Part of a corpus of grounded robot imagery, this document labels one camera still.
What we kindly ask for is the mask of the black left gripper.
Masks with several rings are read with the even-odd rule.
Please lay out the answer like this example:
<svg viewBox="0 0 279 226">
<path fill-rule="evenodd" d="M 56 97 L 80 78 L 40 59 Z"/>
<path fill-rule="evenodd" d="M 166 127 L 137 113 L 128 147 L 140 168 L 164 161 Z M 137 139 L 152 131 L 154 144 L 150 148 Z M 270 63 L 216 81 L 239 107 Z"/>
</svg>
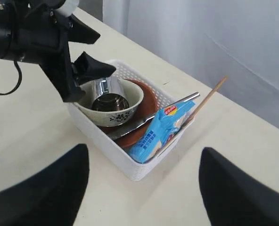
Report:
<svg viewBox="0 0 279 226">
<path fill-rule="evenodd" d="M 13 61 L 18 72 L 15 92 L 22 82 L 18 62 L 39 65 L 61 99 L 76 102 L 80 85 L 110 77 L 116 67 L 100 62 L 85 51 L 72 63 L 69 42 L 94 44 L 100 34 L 73 12 L 77 0 L 4 0 L 2 2 L 2 58 Z"/>
</svg>

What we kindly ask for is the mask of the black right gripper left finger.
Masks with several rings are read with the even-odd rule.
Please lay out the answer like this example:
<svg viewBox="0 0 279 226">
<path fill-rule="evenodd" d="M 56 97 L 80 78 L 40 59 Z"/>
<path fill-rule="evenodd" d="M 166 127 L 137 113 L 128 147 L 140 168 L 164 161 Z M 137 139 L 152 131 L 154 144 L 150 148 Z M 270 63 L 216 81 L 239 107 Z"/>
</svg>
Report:
<svg viewBox="0 0 279 226">
<path fill-rule="evenodd" d="M 0 226 L 72 226 L 89 173 L 88 148 L 78 144 L 40 172 L 0 191 Z"/>
</svg>

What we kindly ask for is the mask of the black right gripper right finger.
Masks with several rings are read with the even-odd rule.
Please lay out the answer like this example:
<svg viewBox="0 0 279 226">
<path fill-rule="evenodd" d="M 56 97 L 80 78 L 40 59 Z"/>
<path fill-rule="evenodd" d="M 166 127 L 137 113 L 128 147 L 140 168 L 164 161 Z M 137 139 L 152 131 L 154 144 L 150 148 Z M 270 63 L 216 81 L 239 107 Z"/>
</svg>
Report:
<svg viewBox="0 0 279 226">
<path fill-rule="evenodd" d="M 213 226 L 279 226 L 279 193 L 211 147 L 202 150 L 199 189 Z"/>
</svg>

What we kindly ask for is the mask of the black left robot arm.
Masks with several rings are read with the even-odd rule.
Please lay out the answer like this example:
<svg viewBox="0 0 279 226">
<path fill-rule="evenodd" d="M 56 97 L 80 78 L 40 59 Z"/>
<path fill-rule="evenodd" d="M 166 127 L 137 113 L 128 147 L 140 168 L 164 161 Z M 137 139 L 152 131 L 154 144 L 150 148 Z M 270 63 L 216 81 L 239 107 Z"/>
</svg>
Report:
<svg viewBox="0 0 279 226">
<path fill-rule="evenodd" d="M 81 85 L 116 68 L 87 53 L 71 61 L 69 43 L 94 44 L 100 34 L 80 21 L 77 0 L 0 0 L 0 59 L 39 65 L 63 102 L 79 101 Z"/>
</svg>

